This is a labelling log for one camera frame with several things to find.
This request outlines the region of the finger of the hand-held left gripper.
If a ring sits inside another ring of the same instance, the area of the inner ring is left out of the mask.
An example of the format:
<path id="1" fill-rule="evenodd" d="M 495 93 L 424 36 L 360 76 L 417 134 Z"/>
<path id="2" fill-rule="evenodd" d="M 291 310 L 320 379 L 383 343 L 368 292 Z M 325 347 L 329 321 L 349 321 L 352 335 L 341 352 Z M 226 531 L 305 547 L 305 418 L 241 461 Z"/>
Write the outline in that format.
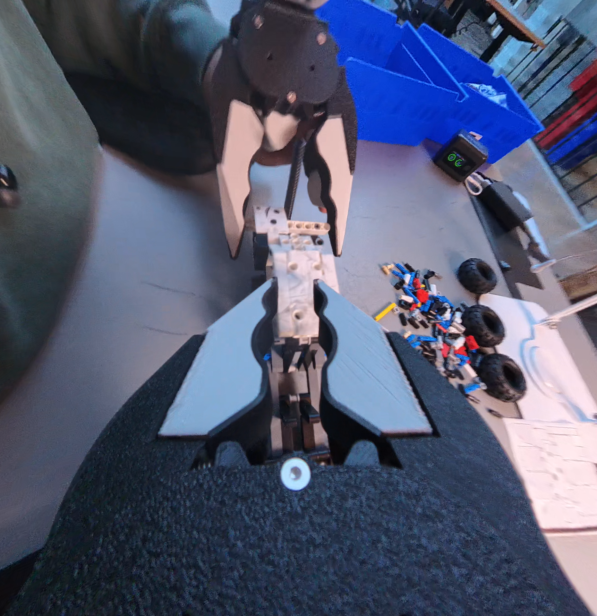
<path id="1" fill-rule="evenodd" d="M 341 256 L 348 220 L 353 174 L 350 170 L 343 119 L 328 117 L 312 135 L 304 154 L 308 193 L 324 208 L 333 254 Z"/>
<path id="2" fill-rule="evenodd" d="M 217 164 L 217 183 L 229 253 L 236 259 L 245 231 L 245 204 L 250 195 L 250 168 L 264 137 L 264 127 L 249 105 L 232 100 L 225 141 Z"/>

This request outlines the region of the person's left hand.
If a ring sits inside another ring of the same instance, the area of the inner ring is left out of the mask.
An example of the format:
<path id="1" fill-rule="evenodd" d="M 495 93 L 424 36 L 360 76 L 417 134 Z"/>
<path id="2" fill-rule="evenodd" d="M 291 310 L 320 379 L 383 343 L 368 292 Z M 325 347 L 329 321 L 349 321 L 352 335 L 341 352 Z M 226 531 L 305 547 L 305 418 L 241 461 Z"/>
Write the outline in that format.
<path id="1" fill-rule="evenodd" d="M 295 135 L 285 147 L 280 150 L 267 150 L 262 147 L 255 156 L 255 162 L 262 166 L 283 166 L 290 165 L 288 176 L 288 186 L 286 191 L 286 201 L 284 208 L 290 218 L 294 208 L 296 191 L 300 181 L 301 168 L 303 164 L 304 152 L 308 137 Z"/>

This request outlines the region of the brick truck chassis model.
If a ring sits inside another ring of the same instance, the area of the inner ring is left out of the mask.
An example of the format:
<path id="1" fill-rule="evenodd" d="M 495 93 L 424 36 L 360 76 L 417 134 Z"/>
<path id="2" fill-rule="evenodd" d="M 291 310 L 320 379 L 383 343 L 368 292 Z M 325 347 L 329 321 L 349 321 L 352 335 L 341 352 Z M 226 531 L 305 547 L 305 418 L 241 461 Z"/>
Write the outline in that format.
<path id="1" fill-rule="evenodd" d="M 319 412 L 325 352 L 318 339 L 314 283 L 323 278 L 338 287 L 334 259 L 325 253 L 328 224 L 292 219 L 305 147 L 304 139 L 294 145 L 284 207 L 253 207 L 253 257 L 255 269 L 277 283 L 273 342 L 265 355 L 273 414 L 271 458 L 304 455 L 328 466 L 333 459 Z"/>

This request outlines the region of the grey desk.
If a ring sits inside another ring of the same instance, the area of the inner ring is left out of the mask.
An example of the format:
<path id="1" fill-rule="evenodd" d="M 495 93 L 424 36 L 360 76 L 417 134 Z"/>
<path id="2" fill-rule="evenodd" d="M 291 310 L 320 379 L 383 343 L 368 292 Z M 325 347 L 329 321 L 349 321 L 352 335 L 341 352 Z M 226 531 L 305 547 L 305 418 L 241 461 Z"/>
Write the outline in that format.
<path id="1" fill-rule="evenodd" d="M 379 312 L 386 261 L 442 275 L 469 301 L 456 267 L 477 257 L 511 289 L 465 189 L 436 169 L 431 143 L 362 142 L 341 292 Z M 248 246 L 228 257 L 217 204 L 173 189 L 104 153 L 93 230 L 63 314 L 21 383 L 0 405 L 0 570 L 38 551 L 87 451 L 122 404 L 191 336 L 252 289 Z"/>

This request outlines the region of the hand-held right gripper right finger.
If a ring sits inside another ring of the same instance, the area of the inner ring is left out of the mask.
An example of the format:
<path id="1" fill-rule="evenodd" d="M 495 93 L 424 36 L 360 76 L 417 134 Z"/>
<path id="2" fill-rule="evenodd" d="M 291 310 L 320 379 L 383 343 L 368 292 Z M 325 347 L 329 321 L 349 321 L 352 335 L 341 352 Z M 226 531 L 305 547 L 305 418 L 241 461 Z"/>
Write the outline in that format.
<path id="1" fill-rule="evenodd" d="M 322 369 L 321 416 L 347 419 L 373 437 L 432 435 L 433 429 L 385 330 L 377 321 L 319 280 Z"/>

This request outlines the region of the pile of small brick parts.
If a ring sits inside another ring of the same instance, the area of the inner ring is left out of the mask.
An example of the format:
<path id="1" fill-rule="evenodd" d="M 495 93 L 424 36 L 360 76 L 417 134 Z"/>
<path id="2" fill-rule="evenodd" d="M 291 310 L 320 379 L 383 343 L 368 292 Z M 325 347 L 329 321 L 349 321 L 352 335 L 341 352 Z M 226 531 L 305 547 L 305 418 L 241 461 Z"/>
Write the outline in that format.
<path id="1" fill-rule="evenodd" d="M 478 393 L 486 391 L 477 374 L 484 352 L 472 336 L 464 335 L 462 314 L 468 306 L 455 305 L 442 295 L 436 286 L 440 275 L 431 269 L 419 270 L 398 262 L 385 262 L 379 268 L 395 292 L 390 303 L 397 307 L 376 322 L 385 325 L 395 318 L 410 347 L 469 402 L 479 404 Z"/>

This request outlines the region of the dark standing table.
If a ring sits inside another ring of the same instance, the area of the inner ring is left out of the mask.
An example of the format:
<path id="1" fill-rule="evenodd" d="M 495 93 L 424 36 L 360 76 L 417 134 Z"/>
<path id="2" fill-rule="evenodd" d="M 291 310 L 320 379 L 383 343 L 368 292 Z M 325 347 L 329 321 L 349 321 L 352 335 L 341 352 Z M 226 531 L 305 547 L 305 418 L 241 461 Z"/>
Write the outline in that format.
<path id="1" fill-rule="evenodd" d="M 498 1 L 484 2 L 497 15 L 502 31 L 479 57 L 482 62 L 488 64 L 509 37 L 512 37 L 520 42 L 530 43 L 532 50 L 542 50 L 546 48 L 546 43 L 544 43 L 540 37 L 535 35 L 523 21 L 518 19 L 518 17 L 505 8 L 503 4 Z"/>

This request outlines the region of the black earphone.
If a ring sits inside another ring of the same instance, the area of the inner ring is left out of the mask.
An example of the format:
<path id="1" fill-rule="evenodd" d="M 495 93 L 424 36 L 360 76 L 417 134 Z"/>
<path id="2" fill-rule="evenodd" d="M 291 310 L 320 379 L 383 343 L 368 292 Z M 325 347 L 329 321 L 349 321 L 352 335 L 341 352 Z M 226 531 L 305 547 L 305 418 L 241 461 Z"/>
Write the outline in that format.
<path id="1" fill-rule="evenodd" d="M 0 163 L 0 208 L 13 210 L 20 203 L 17 178 L 9 166 Z"/>

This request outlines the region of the black device green display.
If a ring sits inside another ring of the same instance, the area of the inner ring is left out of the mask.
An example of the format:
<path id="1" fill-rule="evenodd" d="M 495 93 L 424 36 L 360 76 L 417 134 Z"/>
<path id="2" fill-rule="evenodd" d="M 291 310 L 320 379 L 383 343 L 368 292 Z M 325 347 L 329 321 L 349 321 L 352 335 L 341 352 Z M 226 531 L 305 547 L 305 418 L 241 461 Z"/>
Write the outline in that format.
<path id="1" fill-rule="evenodd" d="M 465 129 L 456 132 L 433 155 L 433 164 L 457 182 L 464 182 L 489 156 L 487 146 Z"/>

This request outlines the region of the black power adapter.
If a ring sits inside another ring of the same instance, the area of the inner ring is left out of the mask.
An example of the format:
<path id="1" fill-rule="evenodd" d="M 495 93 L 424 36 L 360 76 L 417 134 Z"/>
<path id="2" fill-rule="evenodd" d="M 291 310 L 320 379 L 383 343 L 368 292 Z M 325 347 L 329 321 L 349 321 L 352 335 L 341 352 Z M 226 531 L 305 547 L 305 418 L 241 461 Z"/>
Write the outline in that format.
<path id="1" fill-rule="evenodd" d="M 533 212 L 525 199 L 503 181 L 492 181 L 482 188 L 478 200 L 507 232 L 533 219 Z"/>

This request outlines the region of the white sticker sheet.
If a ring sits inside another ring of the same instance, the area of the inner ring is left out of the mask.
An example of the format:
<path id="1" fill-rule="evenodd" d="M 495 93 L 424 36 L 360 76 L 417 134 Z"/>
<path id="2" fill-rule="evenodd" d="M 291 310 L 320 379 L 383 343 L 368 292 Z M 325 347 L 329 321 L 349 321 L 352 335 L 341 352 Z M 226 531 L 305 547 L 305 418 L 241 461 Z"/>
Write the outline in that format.
<path id="1" fill-rule="evenodd" d="M 539 527 L 597 529 L 597 424 L 503 422 Z"/>

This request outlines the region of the black toy tire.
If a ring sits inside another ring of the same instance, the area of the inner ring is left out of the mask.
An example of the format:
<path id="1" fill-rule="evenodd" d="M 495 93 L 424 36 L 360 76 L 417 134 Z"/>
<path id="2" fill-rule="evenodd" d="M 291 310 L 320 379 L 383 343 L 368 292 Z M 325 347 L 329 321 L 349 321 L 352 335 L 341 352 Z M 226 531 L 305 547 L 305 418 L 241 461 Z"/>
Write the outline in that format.
<path id="1" fill-rule="evenodd" d="M 494 269 L 479 258 L 469 258 L 461 263 L 456 277 L 467 291 L 476 296 L 490 293 L 498 283 Z"/>
<path id="2" fill-rule="evenodd" d="M 490 307 L 472 305 L 462 314 L 464 335 L 472 336 L 480 347 L 492 348 L 502 343 L 505 326 L 501 318 Z"/>
<path id="3" fill-rule="evenodd" d="M 527 385 L 518 364 L 500 353 L 486 354 L 478 364 L 477 374 L 487 393 L 503 402 L 517 402 L 525 396 Z"/>

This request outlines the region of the person's left forearm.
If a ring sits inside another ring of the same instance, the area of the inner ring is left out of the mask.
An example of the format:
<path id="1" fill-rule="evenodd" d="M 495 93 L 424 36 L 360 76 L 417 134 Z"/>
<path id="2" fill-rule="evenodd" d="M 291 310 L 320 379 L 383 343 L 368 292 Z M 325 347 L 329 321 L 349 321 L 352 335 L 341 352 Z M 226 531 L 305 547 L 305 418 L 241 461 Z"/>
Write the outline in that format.
<path id="1" fill-rule="evenodd" d="M 228 27 L 206 1 L 141 1 L 140 63 L 156 91 L 205 107 L 203 75 Z"/>

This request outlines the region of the person's green sweatshirt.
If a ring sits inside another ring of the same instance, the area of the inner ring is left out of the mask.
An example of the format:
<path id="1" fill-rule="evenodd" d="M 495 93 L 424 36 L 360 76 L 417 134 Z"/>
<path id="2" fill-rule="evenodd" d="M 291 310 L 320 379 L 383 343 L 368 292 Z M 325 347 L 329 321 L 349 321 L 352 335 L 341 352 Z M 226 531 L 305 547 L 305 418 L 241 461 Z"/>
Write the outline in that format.
<path id="1" fill-rule="evenodd" d="M 45 345 L 87 241 L 101 152 L 84 108 L 22 1 L 0 1 L 0 404 Z"/>

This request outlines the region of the white book stand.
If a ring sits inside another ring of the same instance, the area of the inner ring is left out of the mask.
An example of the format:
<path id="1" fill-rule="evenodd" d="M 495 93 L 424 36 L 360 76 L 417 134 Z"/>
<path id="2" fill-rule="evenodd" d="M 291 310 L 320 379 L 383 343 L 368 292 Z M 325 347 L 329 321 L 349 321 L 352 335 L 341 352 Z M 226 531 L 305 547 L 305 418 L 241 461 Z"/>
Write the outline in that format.
<path id="1" fill-rule="evenodd" d="M 587 335 L 575 325 L 570 302 L 564 297 L 552 268 L 536 273 L 543 285 L 538 289 L 524 283 L 512 284 L 520 298 L 496 292 L 480 297 L 503 321 L 505 337 L 495 349 L 512 358 L 527 384 L 525 396 L 514 403 L 511 418 L 504 423 L 524 421 L 539 426 L 597 429 L 597 384 L 589 386 L 566 345 L 572 334 L 580 334 L 580 350 L 589 350 Z"/>

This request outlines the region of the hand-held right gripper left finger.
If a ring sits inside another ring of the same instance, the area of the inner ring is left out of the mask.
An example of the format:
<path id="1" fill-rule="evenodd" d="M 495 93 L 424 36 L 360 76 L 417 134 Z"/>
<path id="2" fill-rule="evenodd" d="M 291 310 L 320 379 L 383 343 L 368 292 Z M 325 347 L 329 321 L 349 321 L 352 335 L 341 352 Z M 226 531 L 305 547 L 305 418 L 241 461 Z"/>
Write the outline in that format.
<path id="1" fill-rule="evenodd" d="M 159 437 L 216 437 L 263 401 L 268 371 L 257 335 L 270 334 L 275 310 L 271 279 L 208 328 Z"/>

